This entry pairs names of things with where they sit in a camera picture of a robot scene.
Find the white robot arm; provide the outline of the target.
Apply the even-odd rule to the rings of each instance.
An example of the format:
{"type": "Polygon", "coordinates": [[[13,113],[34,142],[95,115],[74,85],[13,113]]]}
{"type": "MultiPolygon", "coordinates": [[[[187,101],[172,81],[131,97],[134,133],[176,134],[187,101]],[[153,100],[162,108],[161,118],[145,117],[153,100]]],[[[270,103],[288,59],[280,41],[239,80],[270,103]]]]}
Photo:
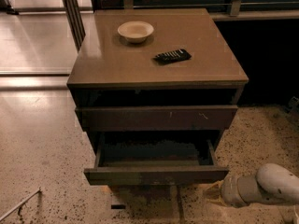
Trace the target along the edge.
{"type": "Polygon", "coordinates": [[[299,204],[299,177],[274,163],[262,165],[255,174],[228,176],[206,188],[203,196],[211,203],[241,208],[253,203],[299,204]]]}

